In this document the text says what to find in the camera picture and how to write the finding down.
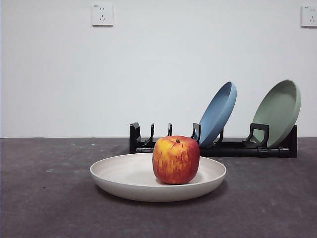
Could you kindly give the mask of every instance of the black dish rack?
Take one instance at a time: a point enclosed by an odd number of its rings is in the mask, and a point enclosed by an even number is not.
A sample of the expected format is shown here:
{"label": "black dish rack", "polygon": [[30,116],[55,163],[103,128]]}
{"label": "black dish rack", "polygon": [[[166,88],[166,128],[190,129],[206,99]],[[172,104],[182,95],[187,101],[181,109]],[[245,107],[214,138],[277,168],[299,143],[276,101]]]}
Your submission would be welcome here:
{"label": "black dish rack", "polygon": [[[253,131],[262,130],[264,138],[261,142],[251,142]],[[197,131],[199,141],[201,135],[201,125],[193,123],[194,138]],[[155,141],[154,123],[151,125],[151,137],[147,140],[141,139],[140,125],[138,122],[130,124],[130,154],[134,153],[151,153],[153,152]],[[172,124],[168,124],[168,136],[172,135]],[[223,130],[220,138],[211,147],[200,147],[200,155],[205,157],[278,157],[278,158],[297,158],[297,126],[295,125],[288,136],[276,147],[268,148],[269,126],[265,124],[251,123],[249,136],[241,142],[224,142]]]}

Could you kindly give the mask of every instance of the red apple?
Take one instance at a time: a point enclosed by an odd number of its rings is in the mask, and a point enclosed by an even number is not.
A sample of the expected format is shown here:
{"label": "red apple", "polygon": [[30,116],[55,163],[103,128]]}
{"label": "red apple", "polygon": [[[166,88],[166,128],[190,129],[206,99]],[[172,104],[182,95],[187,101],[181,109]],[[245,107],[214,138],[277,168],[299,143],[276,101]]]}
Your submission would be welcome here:
{"label": "red apple", "polygon": [[164,183],[185,184],[199,165],[199,145],[192,138],[174,135],[157,140],[152,156],[155,176]]}

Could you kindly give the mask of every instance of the wall outlet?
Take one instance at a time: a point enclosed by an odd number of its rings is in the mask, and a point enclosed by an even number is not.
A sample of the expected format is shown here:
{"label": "wall outlet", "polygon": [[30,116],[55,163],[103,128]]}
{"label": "wall outlet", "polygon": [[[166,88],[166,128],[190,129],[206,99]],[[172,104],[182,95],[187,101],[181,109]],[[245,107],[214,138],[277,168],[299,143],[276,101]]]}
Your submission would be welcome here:
{"label": "wall outlet", "polygon": [[111,3],[93,5],[91,18],[93,26],[113,26],[113,5]]}
{"label": "wall outlet", "polygon": [[317,27],[317,5],[301,7],[302,27]]}

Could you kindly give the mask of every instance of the gray floor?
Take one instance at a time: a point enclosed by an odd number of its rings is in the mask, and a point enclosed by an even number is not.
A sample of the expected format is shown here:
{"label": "gray floor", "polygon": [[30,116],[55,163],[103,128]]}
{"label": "gray floor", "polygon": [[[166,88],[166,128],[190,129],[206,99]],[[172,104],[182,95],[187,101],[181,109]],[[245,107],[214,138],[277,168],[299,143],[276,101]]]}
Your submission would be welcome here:
{"label": "gray floor", "polygon": [[224,182],[200,198],[146,203],[99,189],[89,166],[128,139],[2,139],[3,238],[317,237],[317,138],[298,158],[215,158]]}

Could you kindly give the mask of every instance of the white wall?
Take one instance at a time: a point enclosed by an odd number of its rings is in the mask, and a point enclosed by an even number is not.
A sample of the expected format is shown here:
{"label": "white wall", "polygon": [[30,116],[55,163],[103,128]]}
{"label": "white wall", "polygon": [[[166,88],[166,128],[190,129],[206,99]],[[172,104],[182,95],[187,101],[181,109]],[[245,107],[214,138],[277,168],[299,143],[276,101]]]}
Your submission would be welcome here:
{"label": "white wall", "polygon": [[299,136],[317,136],[315,0],[114,0],[114,27],[92,28],[94,0],[2,0],[1,136],[190,135],[218,89],[238,90],[225,136],[244,137],[265,94],[294,80]]}

